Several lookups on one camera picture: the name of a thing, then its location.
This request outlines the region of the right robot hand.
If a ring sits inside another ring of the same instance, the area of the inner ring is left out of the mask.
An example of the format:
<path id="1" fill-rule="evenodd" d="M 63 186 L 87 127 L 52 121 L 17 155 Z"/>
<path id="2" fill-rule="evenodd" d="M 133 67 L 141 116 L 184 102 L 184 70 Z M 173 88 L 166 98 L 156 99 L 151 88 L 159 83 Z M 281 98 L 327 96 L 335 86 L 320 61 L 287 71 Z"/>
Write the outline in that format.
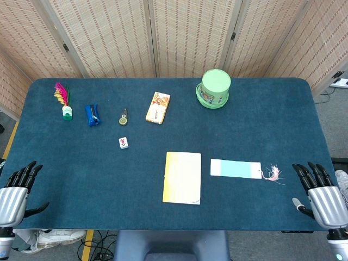
<path id="1" fill-rule="evenodd" d="M 311 209 L 305 207 L 298 198 L 292 202 L 301 213 L 314 219 L 327 230 L 347 227 L 347 207 L 343 196 L 331 180 L 331 176 L 320 164 L 308 163 L 309 168 L 293 164 L 308 197 Z"/>

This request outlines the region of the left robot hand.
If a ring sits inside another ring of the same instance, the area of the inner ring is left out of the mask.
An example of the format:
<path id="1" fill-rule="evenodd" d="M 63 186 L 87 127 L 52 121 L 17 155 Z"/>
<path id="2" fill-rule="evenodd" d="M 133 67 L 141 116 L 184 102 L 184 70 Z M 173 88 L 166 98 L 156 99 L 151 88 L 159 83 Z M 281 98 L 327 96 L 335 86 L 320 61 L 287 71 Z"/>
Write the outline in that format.
<path id="1" fill-rule="evenodd" d="M 49 202 L 45 202 L 37 208 L 27 209 L 28 196 L 42 167 L 36 165 L 36 161 L 29 163 L 11 174 L 5 186 L 1 188 L 2 228 L 14 228 L 24 218 L 41 213 L 49 206 Z"/>

